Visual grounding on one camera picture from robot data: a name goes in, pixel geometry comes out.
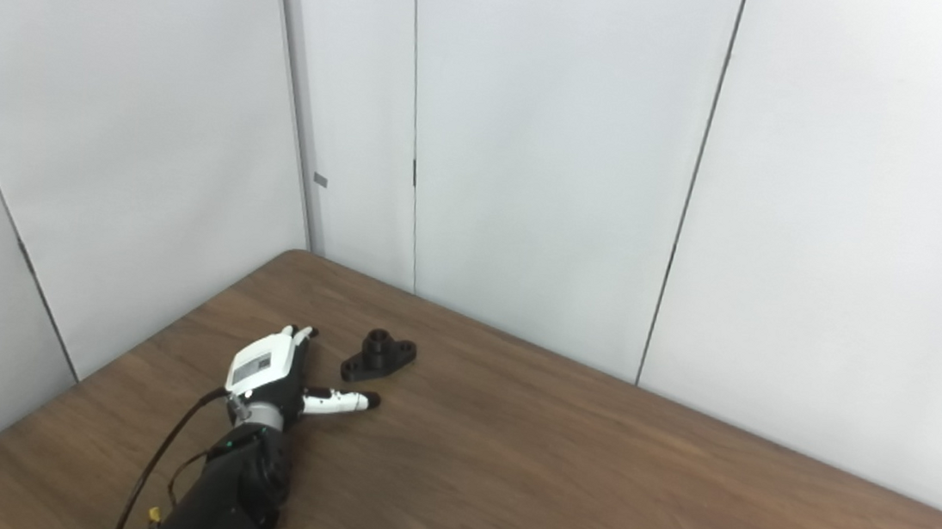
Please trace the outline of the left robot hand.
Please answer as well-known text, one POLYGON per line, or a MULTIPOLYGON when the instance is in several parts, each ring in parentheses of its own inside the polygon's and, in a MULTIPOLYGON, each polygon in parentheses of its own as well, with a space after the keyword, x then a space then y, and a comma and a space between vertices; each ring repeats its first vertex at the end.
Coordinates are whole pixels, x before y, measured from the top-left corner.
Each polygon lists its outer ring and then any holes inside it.
POLYGON ((236 353, 223 389, 232 427, 245 424, 285 432, 306 415, 335 415, 377 409, 375 392, 340 391, 307 383, 314 327, 288 325, 236 353))

